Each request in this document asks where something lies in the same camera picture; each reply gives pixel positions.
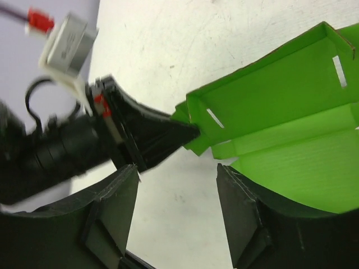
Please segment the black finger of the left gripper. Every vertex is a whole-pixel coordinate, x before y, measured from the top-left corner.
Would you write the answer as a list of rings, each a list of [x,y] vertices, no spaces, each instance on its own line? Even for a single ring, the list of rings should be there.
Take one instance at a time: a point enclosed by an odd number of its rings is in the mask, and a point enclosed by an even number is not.
[[[150,129],[176,129],[180,123],[170,115],[138,103],[126,94],[112,76],[105,78],[105,122],[116,129],[121,123],[130,127]]]
[[[130,153],[139,172],[152,169],[200,134],[193,124],[176,120],[135,120],[126,127]]]

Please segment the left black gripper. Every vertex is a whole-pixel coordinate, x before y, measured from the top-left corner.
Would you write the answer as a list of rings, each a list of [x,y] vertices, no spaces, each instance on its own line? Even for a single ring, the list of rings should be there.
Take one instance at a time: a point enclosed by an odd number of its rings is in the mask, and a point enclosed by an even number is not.
[[[74,115],[46,132],[26,134],[23,123],[1,104],[1,203],[12,205],[81,175],[108,160],[132,162],[124,135],[115,141],[102,114]]]

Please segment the green paper box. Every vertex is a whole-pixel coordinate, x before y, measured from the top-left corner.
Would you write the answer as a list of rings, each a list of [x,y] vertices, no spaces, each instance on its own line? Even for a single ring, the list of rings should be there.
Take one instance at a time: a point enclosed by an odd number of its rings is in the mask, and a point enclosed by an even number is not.
[[[290,200],[358,208],[358,25],[321,22],[258,61],[189,92],[173,118],[186,147]]]

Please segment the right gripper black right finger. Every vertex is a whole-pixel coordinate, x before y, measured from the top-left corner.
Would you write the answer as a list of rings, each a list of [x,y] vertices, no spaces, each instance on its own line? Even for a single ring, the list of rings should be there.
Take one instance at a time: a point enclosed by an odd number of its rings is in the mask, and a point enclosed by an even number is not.
[[[358,267],[358,210],[302,205],[222,164],[217,189],[234,268]]]

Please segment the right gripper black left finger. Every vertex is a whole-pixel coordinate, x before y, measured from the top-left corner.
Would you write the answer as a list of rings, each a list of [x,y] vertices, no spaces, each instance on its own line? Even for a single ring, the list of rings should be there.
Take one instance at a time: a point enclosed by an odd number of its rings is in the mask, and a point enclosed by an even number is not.
[[[118,268],[138,184],[127,165],[33,212],[1,213],[1,267]]]

